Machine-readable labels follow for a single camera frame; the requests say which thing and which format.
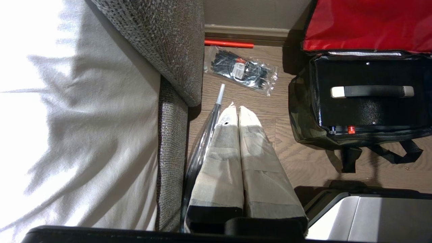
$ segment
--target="wall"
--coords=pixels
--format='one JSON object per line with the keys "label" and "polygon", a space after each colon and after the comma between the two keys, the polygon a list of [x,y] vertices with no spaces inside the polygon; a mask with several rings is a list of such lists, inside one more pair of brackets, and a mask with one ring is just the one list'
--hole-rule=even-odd
{"label": "wall", "polygon": [[311,0],[204,0],[205,23],[303,29]]}

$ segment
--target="red fabric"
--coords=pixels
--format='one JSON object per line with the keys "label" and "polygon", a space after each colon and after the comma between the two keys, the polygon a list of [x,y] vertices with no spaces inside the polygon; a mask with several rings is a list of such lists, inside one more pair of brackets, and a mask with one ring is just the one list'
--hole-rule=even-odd
{"label": "red fabric", "polygon": [[303,49],[432,52],[432,0],[319,0]]}

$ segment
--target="black strap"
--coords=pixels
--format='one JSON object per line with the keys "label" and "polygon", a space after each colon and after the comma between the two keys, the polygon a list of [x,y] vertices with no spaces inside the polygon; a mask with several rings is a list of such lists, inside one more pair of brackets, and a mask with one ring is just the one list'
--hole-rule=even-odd
{"label": "black strap", "polygon": [[342,149],[342,173],[355,173],[356,160],[362,154],[359,147],[346,147]]}
{"label": "black strap", "polygon": [[392,164],[412,163],[422,155],[423,149],[420,149],[412,140],[402,141],[399,143],[406,151],[406,154],[403,157],[381,147],[380,145],[373,145],[368,148]]}

